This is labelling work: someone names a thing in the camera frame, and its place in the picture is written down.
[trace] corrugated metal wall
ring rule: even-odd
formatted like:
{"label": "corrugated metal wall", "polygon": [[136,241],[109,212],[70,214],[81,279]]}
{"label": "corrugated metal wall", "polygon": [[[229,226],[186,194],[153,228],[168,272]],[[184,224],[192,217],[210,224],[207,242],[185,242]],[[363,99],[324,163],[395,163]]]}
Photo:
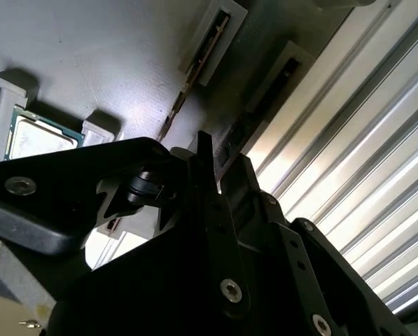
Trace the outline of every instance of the corrugated metal wall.
{"label": "corrugated metal wall", "polygon": [[418,0],[355,9],[249,153],[399,312],[418,298]]}

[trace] screw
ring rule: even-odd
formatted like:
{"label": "screw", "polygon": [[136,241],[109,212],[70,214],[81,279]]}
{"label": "screw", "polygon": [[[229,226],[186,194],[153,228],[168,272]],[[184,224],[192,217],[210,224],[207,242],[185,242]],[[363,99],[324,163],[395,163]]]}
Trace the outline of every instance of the screw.
{"label": "screw", "polygon": [[327,321],[321,315],[315,314],[313,315],[313,324],[318,333],[322,336],[331,336],[332,330],[328,325]]}
{"label": "screw", "polygon": [[220,289],[224,297],[232,303],[238,303],[243,298],[242,289],[232,279],[222,280]]}
{"label": "screw", "polygon": [[21,321],[19,324],[28,329],[38,329],[41,327],[41,325],[36,320]]}
{"label": "screw", "polygon": [[17,196],[28,196],[36,191],[36,184],[28,177],[14,176],[6,180],[5,189]]}
{"label": "screw", "polygon": [[276,205],[276,204],[277,204],[276,199],[275,199],[275,198],[273,198],[273,196],[271,196],[271,195],[268,195],[268,196],[267,196],[267,200],[268,200],[268,202],[269,202],[269,203],[271,203],[272,205]]}
{"label": "screw", "polygon": [[314,230],[313,225],[311,225],[309,222],[304,222],[304,226],[309,231],[313,231]]}

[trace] hole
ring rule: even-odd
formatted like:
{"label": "hole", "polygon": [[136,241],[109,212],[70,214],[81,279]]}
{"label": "hole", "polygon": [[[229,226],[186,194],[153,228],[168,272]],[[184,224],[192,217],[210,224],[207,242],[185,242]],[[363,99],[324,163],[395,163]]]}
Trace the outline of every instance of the hole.
{"label": "hole", "polygon": [[237,296],[238,294],[238,291],[235,288],[235,286],[230,283],[225,287],[225,289],[228,291],[229,294],[231,294],[231,296]]}
{"label": "hole", "polygon": [[379,331],[381,332],[382,336],[392,336],[391,333],[384,328],[380,328]]}
{"label": "hole", "polygon": [[115,219],[111,220],[108,223],[108,225],[106,226],[106,229],[109,232],[114,232],[115,230],[117,230],[117,227],[118,227],[119,222],[120,222],[120,219],[119,218],[115,218]]}
{"label": "hole", "polygon": [[327,331],[327,326],[323,321],[318,321],[318,327],[323,330],[323,331]]}
{"label": "hole", "polygon": [[14,182],[14,186],[18,189],[18,190],[26,190],[29,188],[29,183],[25,182],[25,181],[16,181]]}
{"label": "hole", "polygon": [[298,267],[301,269],[301,270],[303,270],[303,271],[305,271],[307,268],[305,267],[305,265],[304,265],[304,263],[303,262],[301,262],[301,261],[298,261]]}

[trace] bolt head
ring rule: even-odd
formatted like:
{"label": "bolt head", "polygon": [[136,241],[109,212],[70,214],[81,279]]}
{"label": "bolt head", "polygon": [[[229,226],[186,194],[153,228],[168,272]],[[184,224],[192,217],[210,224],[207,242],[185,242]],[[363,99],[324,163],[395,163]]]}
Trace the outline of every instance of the bolt head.
{"label": "bolt head", "polygon": [[28,177],[14,176],[5,181],[5,189],[17,196],[28,196],[36,191],[36,184]]}
{"label": "bolt head", "polygon": [[328,325],[327,321],[318,314],[313,315],[313,324],[318,333],[321,336],[331,336],[332,330],[330,329],[330,326]]}
{"label": "bolt head", "polygon": [[310,222],[304,222],[304,226],[308,231],[313,231],[313,225]]}
{"label": "bolt head", "polygon": [[272,205],[277,204],[276,199],[275,199],[275,198],[273,198],[273,196],[271,196],[271,195],[268,195],[268,196],[267,196],[267,200],[268,200],[268,202],[269,202],[269,203],[271,203]]}
{"label": "bolt head", "polygon": [[238,303],[243,298],[242,289],[232,279],[222,280],[220,289],[224,297],[231,301],[231,303]]}

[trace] gray surface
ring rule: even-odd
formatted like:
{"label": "gray surface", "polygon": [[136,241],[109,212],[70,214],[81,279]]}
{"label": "gray surface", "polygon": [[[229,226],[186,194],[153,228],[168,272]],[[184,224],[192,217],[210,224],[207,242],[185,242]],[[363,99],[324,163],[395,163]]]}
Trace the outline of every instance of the gray surface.
{"label": "gray surface", "polygon": [[[35,75],[39,99],[80,120],[99,109],[119,119],[126,138],[155,137],[184,83],[179,59],[203,2],[0,0],[0,71]],[[289,37],[317,55],[348,13],[319,11],[312,0],[248,2],[233,45],[209,86],[184,104],[167,147],[186,148],[200,128],[225,134],[272,43]]]}
{"label": "gray surface", "polygon": [[266,92],[270,89],[270,86],[285,67],[286,63],[290,60],[294,59],[300,63],[298,68],[294,71],[294,74],[288,80],[286,87],[284,89],[285,92],[281,93],[282,95],[288,96],[297,86],[297,84],[302,80],[305,76],[309,68],[312,66],[314,62],[314,58],[306,53],[303,49],[299,48],[296,44],[292,41],[288,41],[285,45],[284,49],[275,60],[274,64],[272,65],[270,72],[266,74],[266,76],[258,81],[260,85],[250,94],[250,100],[246,105],[245,109],[249,113],[253,113],[257,105],[260,103],[260,100],[265,96]]}
{"label": "gray surface", "polygon": [[196,57],[200,51],[201,45],[221,10],[230,15],[229,21],[198,77],[198,82],[202,85],[207,85],[210,78],[213,76],[226,50],[232,43],[238,29],[241,27],[244,18],[248,13],[247,9],[241,7],[233,0],[211,0],[200,23],[192,34],[188,45],[183,48],[185,51],[183,52],[179,70],[188,72],[193,65],[193,62],[197,60]]}
{"label": "gray surface", "polygon": [[83,147],[105,144],[119,140],[120,125],[109,115],[95,111],[83,121],[81,134],[84,135]]}
{"label": "gray surface", "polygon": [[55,299],[1,241],[0,280],[42,326],[47,326]]}
{"label": "gray surface", "polygon": [[[110,235],[111,238],[120,239],[124,232],[151,239],[154,235],[154,229],[158,222],[159,209],[152,206],[145,206],[139,213],[133,216],[124,217],[120,220],[118,227]],[[97,229],[103,235],[108,235],[106,226],[102,225]]]}
{"label": "gray surface", "polygon": [[0,161],[5,158],[14,105],[25,108],[36,98],[38,88],[36,80],[23,71],[0,72]]}
{"label": "gray surface", "polygon": [[39,330],[27,329],[18,324],[19,321],[32,318],[21,304],[0,298],[0,336],[37,336]]}

